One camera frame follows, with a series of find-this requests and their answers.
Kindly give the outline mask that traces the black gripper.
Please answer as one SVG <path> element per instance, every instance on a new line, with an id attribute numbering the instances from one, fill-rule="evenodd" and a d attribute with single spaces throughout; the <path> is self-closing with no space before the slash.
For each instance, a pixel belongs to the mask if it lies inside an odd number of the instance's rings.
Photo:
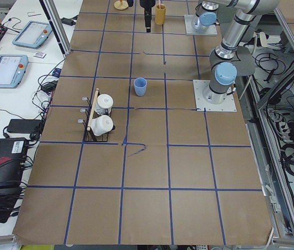
<path id="1" fill-rule="evenodd" d="M 144 9 L 146 32 L 151 32 L 152 8 L 155 6 L 155 0 L 139 0 L 139 4 Z"/>

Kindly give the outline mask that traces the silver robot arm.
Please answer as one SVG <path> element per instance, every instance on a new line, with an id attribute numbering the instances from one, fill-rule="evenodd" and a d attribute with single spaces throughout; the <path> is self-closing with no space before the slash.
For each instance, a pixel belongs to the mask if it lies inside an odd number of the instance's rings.
<path id="1" fill-rule="evenodd" d="M 140 6 L 144 9 L 144 22 L 146 32 L 151 32 L 152 8 L 155 7 L 155 23 L 163 25 L 165 22 L 166 7 L 160 1 L 139 0 Z M 199 1 L 195 10 L 196 18 L 194 19 L 193 28 L 199 30 L 202 27 L 212 26 L 217 19 L 216 11 L 218 4 L 215 2 Z"/>
<path id="2" fill-rule="evenodd" d="M 236 79 L 237 69 L 231 60 L 251 22 L 256 16 L 274 10 L 279 1 L 209 1 L 209 3 L 213 6 L 219 4 L 237 9 L 220 45 L 210 54 L 212 78 L 203 90 L 203 97 L 207 102 L 218 105 L 224 101 L 229 87 Z"/>

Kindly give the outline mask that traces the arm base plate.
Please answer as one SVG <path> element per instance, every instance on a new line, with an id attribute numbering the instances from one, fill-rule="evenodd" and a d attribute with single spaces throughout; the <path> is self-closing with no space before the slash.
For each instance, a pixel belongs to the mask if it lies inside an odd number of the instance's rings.
<path id="1" fill-rule="evenodd" d="M 196 15 L 184 15 L 186 34 L 217 36 L 216 25 L 202 26 Z"/>
<path id="2" fill-rule="evenodd" d="M 216 94 L 210 89 L 210 80 L 193 80 L 193 89 L 198 111 L 237 111 L 231 87 L 224 94 Z"/>

